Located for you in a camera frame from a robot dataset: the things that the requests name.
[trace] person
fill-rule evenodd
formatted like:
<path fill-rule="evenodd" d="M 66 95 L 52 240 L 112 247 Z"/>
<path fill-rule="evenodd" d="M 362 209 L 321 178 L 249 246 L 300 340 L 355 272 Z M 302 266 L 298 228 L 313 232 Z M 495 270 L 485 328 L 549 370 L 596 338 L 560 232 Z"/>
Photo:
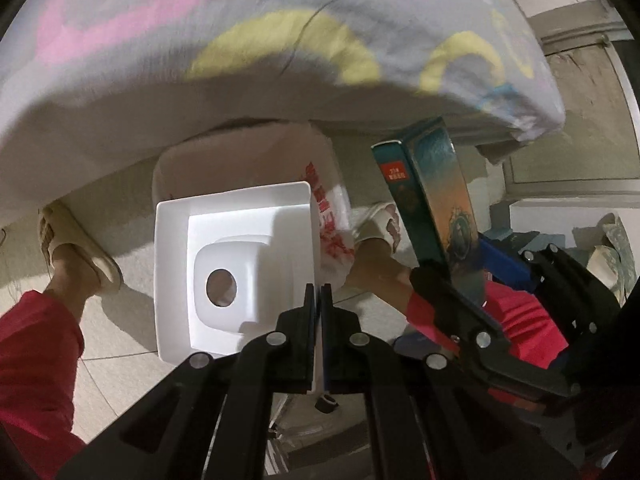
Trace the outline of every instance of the person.
<path fill-rule="evenodd" d="M 122 277 L 62 203 L 42 210 L 39 232 L 53 276 L 43 293 L 26 292 L 0 318 L 0 426 L 39 478 L 49 480 L 84 447 L 71 433 L 84 304 L 94 294 L 118 290 Z M 346 284 L 372 292 L 429 341 L 455 353 L 457 345 L 433 324 L 433 308 L 413 290 L 411 269 L 392 257 L 400 241 L 395 206 L 372 208 L 356 240 Z M 502 324 L 517 357 L 546 367 L 566 347 L 535 297 L 492 282 L 486 297 L 487 311 Z"/>
<path fill-rule="evenodd" d="M 38 231 L 53 274 L 42 293 L 25 292 L 0 318 L 0 430 L 49 480 L 84 447 L 71 433 L 84 304 L 116 292 L 122 277 L 61 202 L 42 209 Z"/>
<path fill-rule="evenodd" d="M 372 292 L 404 314 L 417 330 L 395 341 L 396 351 L 422 358 L 444 348 L 458 353 L 458 345 L 434 325 L 434 309 L 409 281 L 411 269 L 393 258 L 401 239 L 399 217 L 392 203 L 373 206 L 356 230 L 356 254 L 346 285 Z M 485 283 L 484 309 L 502 326 L 511 341 L 510 353 L 540 368 L 548 368 L 567 347 L 562 333 L 535 296 L 500 283 Z M 496 394 L 507 401 L 510 396 Z"/>

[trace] yellow pattern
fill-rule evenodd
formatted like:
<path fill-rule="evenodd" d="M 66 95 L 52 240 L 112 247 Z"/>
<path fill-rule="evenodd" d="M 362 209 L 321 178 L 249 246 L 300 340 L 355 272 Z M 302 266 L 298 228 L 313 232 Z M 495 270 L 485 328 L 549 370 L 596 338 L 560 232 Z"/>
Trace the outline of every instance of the yellow pattern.
<path fill-rule="evenodd" d="M 511 59 L 513 59 L 513 62 L 516 64 L 522 75 L 529 79 L 533 79 L 534 73 L 531 57 L 526 47 L 521 49 L 521 54 L 516 52 L 516 49 L 513 47 L 513 43 L 511 43 L 511 27 L 507 19 L 500 12 L 494 9 L 491 11 L 491 20 L 494 23 L 495 30 L 498 31 L 498 34 L 500 34 L 500 37 L 504 41 L 509 56 L 511 56 Z M 533 40 L 528 30 L 523 30 L 522 32 L 523 36 L 527 36 L 527 38 L 525 38 L 527 43 Z"/>
<path fill-rule="evenodd" d="M 380 67 L 344 23 L 326 12 L 288 9 L 238 23 L 211 41 L 187 71 L 188 79 L 233 73 L 270 54 L 298 48 L 320 56 L 340 71 L 347 85 L 380 81 Z"/>
<path fill-rule="evenodd" d="M 439 44 L 420 74 L 420 90 L 437 94 L 447 66 L 462 56 L 480 56 L 491 65 L 494 86 L 506 83 L 506 74 L 500 55 L 487 40 L 470 30 L 457 32 Z"/>

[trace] blue object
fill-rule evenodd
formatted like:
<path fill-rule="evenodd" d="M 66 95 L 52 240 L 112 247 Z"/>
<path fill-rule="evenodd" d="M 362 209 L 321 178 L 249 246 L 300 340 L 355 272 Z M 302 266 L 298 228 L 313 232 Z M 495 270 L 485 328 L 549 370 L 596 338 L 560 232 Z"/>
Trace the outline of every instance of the blue object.
<path fill-rule="evenodd" d="M 529 266 L 498 248 L 490 238 L 479 234 L 479 239 L 484 268 L 512 289 L 533 294 L 538 282 L 533 279 Z"/>

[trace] slipper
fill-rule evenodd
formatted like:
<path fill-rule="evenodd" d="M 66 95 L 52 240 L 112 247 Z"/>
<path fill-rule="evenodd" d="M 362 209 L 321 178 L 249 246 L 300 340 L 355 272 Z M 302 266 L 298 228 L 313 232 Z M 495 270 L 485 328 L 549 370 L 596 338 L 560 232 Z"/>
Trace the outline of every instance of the slipper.
<path fill-rule="evenodd" d="M 58 246 L 73 244 L 98 274 L 101 294 L 115 294 L 122 286 L 118 264 L 80 227 L 71 211 L 59 200 L 41 209 L 38 235 L 48 265 Z"/>
<path fill-rule="evenodd" d="M 400 243 L 400 217 L 393 202 L 379 202 L 371 206 L 364 220 L 353 233 L 355 246 L 364 240 L 380 238 L 395 253 Z"/>

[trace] floor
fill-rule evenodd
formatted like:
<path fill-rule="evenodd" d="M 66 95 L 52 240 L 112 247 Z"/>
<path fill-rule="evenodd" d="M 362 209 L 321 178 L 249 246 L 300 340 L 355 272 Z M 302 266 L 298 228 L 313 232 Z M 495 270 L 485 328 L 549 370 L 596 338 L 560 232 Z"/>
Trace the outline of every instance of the floor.
<path fill-rule="evenodd" d="M 375 137 L 332 136 L 357 221 L 366 206 L 388 199 L 370 146 Z M 490 227 L 489 205 L 504 195 L 502 169 L 471 147 L 458 150 L 480 230 Z M 81 328 L 85 350 L 78 367 L 74 433 L 90 441 L 163 378 L 172 366 L 158 359 L 154 327 L 154 210 L 146 160 L 64 198 L 86 230 L 119 264 L 125 286 L 115 296 L 91 298 Z M 43 290 L 49 274 L 36 240 L 37 215 L 10 225 L 0 248 L 0 314 L 27 290 Z M 398 259 L 415 264 L 404 237 Z M 404 317 L 369 294 L 342 290 L 338 306 L 357 312 L 365 332 L 386 340 L 406 326 Z"/>

